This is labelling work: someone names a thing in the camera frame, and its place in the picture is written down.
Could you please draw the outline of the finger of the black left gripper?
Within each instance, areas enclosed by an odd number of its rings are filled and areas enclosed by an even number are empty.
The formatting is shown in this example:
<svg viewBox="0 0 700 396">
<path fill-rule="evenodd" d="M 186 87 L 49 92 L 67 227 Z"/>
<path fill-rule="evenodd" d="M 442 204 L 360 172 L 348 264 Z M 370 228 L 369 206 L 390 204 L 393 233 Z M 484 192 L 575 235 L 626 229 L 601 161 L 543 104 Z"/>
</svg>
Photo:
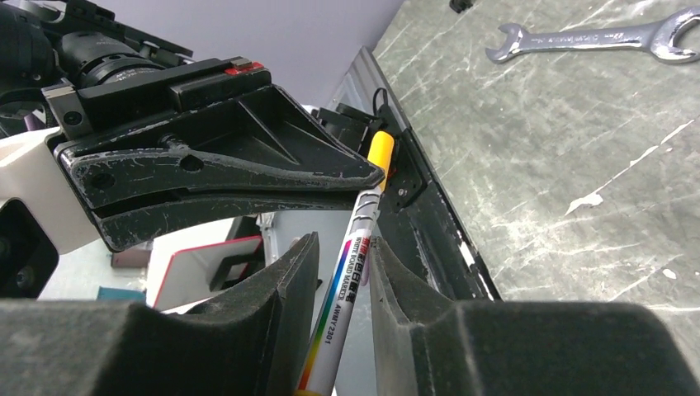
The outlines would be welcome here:
<svg viewBox="0 0 700 396">
<path fill-rule="evenodd" d="M 138 199 L 133 206 L 108 205 L 92 212 L 101 238 L 113 252 L 196 225 L 280 210 L 347 210 L 356 191 L 266 191 L 262 194 L 215 193 L 175 197 L 161 202 Z"/>
<path fill-rule="evenodd" d="M 196 150 L 138 148 L 80 155 L 65 149 L 59 161 L 80 196 L 97 208 L 167 191 L 358 191 L 384 173 L 357 155 L 336 154 L 319 169 L 290 169 Z"/>
</svg>

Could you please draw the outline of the white whiteboard marker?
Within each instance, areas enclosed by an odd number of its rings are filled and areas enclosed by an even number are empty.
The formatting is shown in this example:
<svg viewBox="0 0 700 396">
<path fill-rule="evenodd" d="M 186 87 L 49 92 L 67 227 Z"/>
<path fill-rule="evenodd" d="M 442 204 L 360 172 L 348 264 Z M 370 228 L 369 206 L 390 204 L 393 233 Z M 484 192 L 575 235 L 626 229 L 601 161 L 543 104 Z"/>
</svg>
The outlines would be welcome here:
<svg viewBox="0 0 700 396">
<path fill-rule="evenodd" d="M 357 196 L 295 395 L 333 392 L 382 194 L 380 187 L 374 187 Z"/>
</svg>

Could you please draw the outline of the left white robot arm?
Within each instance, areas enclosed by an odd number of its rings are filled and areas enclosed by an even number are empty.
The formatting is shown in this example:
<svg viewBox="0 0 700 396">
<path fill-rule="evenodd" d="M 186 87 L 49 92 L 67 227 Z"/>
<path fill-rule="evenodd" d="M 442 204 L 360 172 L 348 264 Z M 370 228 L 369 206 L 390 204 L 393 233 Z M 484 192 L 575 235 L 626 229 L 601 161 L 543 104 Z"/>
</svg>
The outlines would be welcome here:
<svg viewBox="0 0 700 396">
<path fill-rule="evenodd" d="M 262 64 L 192 60 L 89 1 L 1 5 L 1 295 L 59 257 L 219 219 L 336 210 L 385 173 Z"/>
</svg>

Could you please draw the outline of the yellow marker cap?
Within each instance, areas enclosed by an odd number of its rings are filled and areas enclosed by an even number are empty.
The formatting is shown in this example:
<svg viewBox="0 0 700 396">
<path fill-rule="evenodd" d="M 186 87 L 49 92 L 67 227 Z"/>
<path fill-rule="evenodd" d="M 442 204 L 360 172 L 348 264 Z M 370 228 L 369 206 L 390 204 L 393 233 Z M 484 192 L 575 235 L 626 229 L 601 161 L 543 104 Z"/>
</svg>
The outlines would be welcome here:
<svg viewBox="0 0 700 396">
<path fill-rule="evenodd" d="M 387 179 L 389 177 L 390 162 L 394 147 L 395 138 L 383 130 L 377 131 L 372 137 L 367 159 L 372 164 L 378 166 L 384 173 L 384 176 L 378 185 L 381 191 L 385 190 Z"/>
</svg>

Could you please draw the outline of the red-framed whiteboard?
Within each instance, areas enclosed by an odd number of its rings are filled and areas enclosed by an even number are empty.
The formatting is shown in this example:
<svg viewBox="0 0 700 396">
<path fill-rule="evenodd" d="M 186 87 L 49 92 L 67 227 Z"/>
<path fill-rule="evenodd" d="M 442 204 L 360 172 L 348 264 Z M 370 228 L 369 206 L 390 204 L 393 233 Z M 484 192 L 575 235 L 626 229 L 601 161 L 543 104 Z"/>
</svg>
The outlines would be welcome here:
<svg viewBox="0 0 700 396">
<path fill-rule="evenodd" d="M 263 244 L 259 235 L 230 237 L 233 224 L 232 219 L 217 220 L 157 237 L 146 276 L 146 304 L 167 311 L 216 295 L 211 284 L 222 261 L 252 255 Z"/>
</svg>

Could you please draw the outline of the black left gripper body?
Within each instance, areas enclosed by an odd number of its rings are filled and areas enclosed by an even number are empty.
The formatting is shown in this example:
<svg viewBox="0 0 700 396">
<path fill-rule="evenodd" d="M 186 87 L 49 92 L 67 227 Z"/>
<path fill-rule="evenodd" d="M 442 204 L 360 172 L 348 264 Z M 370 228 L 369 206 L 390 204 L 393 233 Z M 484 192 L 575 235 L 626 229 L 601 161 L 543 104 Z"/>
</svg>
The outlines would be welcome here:
<svg viewBox="0 0 700 396">
<path fill-rule="evenodd" d="M 303 159 L 306 113 L 259 62 L 209 59 L 76 92 L 87 132 L 50 134 L 57 155 L 141 149 L 237 159 Z"/>
</svg>

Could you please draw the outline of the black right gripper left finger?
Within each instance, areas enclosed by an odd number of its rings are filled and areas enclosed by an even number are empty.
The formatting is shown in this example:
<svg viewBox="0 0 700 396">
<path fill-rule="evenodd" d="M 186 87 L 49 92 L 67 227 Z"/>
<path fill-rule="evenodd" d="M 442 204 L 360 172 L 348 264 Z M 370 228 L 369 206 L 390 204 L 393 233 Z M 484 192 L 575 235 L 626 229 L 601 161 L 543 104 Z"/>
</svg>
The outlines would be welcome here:
<svg viewBox="0 0 700 396">
<path fill-rule="evenodd" d="M 291 395 L 314 311 L 319 237 L 185 313 L 128 300 L 1 303 L 4 395 Z"/>
</svg>

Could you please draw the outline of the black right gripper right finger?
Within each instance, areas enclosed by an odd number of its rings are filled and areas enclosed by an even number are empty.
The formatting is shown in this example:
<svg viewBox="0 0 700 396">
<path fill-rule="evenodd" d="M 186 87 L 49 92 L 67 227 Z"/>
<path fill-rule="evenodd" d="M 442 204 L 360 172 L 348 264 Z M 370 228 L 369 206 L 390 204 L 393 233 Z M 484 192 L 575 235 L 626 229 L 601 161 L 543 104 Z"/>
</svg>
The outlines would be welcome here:
<svg viewBox="0 0 700 396">
<path fill-rule="evenodd" d="M 634 304 L 452 300 L 371 243 L 380 395 L 696 395 L 667 327 Z"/>
</svg>

